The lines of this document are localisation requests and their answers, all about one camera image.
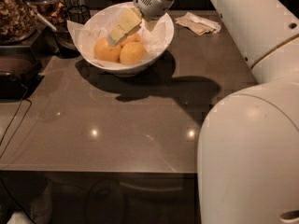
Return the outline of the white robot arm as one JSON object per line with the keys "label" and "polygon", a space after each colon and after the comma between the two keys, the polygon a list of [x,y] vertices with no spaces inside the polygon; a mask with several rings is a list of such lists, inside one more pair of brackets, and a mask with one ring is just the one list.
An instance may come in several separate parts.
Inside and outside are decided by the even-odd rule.
{"label": "white robot arm", "polygon": [[298,19],[278,0],[210,1],[257,83],[201,127],[202,224],[299,224]]}

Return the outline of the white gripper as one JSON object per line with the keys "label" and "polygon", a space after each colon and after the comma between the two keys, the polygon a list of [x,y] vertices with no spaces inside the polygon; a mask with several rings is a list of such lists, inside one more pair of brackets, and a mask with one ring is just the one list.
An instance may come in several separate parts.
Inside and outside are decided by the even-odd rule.
{"label": "white gripper", "polygon": [[116,26],[107,36],[107,42],[115,47],[132,31],[136,30],[143,18],[147,21],[160,19],[171,7],[174,0],[133,0],[135,7],[128,7],[121,14]]}

